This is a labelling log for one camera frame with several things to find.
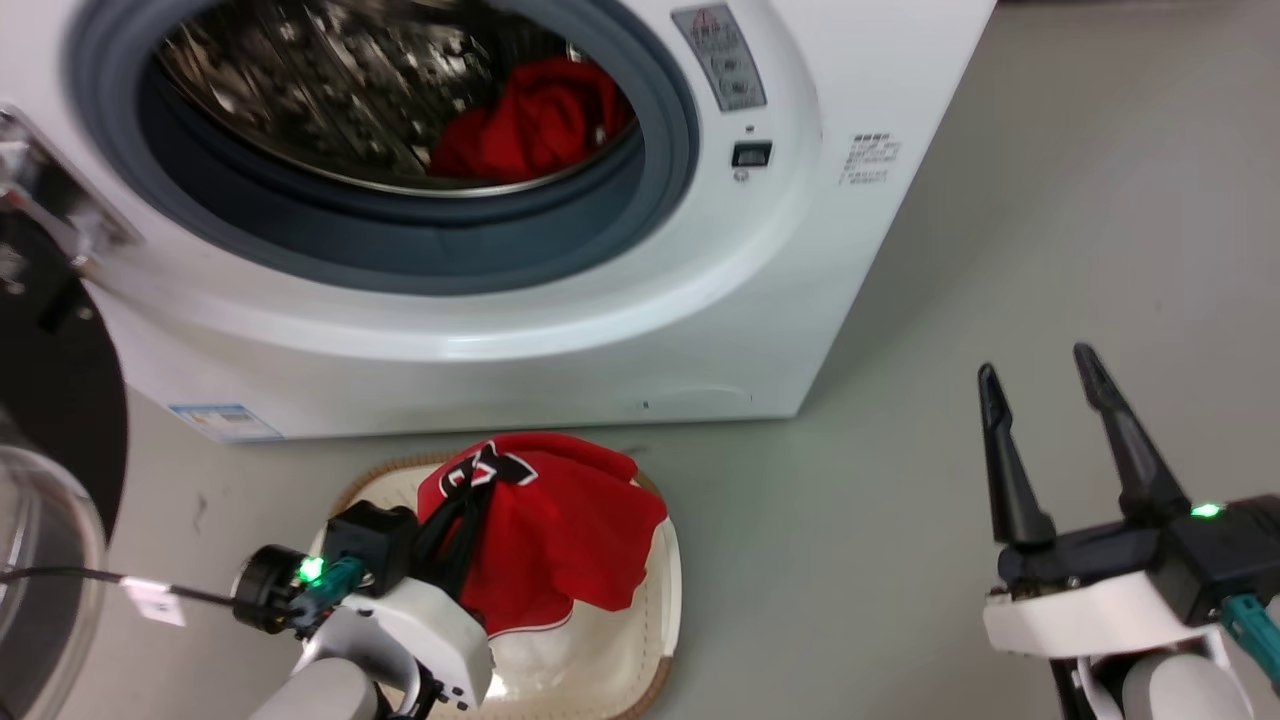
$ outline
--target gray sticker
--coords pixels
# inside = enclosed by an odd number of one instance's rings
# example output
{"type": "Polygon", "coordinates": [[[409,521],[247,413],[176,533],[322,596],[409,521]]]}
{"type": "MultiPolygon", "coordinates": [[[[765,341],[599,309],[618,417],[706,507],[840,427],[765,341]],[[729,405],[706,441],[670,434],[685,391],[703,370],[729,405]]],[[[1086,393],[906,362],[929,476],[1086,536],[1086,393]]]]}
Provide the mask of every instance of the gray sticker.
{"type": "Polygon", "coordinates": [[[764,86],[751,49],[739,32],[728,5],[707,5],[671,14],[703,64],[721,110],[744,110],[765,104],[764,86]]]}

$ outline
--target red cloth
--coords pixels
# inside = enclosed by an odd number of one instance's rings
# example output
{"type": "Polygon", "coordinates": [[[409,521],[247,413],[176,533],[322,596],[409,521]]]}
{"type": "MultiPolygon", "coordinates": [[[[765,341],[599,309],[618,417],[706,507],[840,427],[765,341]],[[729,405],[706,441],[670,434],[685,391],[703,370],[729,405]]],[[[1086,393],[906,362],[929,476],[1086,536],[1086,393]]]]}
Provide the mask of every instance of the red cloth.
{"type": "Polygon", "coordinates": [[[552,58],[517,67],[498,106],[454,118],[431,154],[431,173],[521,182],[584,160],[596,128],[613,137],[631,119],[613,78],[588,63],[552,58]]]}
{"type": "Polygon", "coordinates": [[[495,484],[461,602],[480,612],[490,637],[556,626],[575,600],[631,606],[667,516],[659,497],[630,484],[634,460],[557,433],[498,436],[419,486],[419,521],[472,466],[472,486],[495,484]]]}

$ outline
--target white washing machine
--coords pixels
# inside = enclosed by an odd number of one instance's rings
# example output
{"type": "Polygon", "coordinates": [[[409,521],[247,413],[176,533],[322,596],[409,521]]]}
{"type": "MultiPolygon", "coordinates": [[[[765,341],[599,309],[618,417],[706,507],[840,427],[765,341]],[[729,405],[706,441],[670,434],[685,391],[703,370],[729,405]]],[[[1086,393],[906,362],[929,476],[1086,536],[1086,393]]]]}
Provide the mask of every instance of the white washing machine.
{"type": "Polygon", "coordinates": [[[50,209],[125,379],[210,437],[785,418],[992,4],[0,0],[0,101],[122,228],[50,209]],[[434,176],[550,56],[634,122],[434,176]]]}

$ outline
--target floor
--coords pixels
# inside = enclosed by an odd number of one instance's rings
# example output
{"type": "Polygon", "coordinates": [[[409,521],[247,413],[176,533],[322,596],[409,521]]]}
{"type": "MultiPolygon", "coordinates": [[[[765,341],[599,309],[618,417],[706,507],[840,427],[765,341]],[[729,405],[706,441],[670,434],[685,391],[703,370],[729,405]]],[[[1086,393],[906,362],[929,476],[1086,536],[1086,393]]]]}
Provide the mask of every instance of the floor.
{"type": "MultiPolygon", "coordinates": [[[[582,433],[635,455],[680,530],[653,717],[1057,716],[1047,669],[982,629],[984,360],[1060,528],[1117,514],[1076,340],[1194,498],[1277,489],[1277,31],[1265,0],[998,12],[801,416],[582,433]]],[[[264,543],[305,546],[364,469],[471,439],[218,446],[131,401],[111,565],[214,589],[264,543]]],[[[143,621],[113,593],[63,717],[247,716],[296,644],[188,614],[143,621]]]]}

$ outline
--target green led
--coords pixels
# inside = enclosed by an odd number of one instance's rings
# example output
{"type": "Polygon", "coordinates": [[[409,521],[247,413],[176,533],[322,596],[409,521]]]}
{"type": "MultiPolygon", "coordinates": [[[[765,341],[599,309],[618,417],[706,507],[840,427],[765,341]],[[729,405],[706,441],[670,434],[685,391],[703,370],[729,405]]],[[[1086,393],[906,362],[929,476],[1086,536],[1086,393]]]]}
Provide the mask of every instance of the green led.
{"type": "Polygon", "coordinates": [[[319,580],[321,573],[324,573],[324,557],[307,557],[298,565],[298,579],[303,583],[311,584],[319,580]]]}
{"type": "Polygon", "coordinates": [[[1216,502],[1206,502],[1204,505],[1197,505],[1192,507],[1192,518],[1216,518],[1219,512],[1222,511],[1222,506],[1216,502]]]}

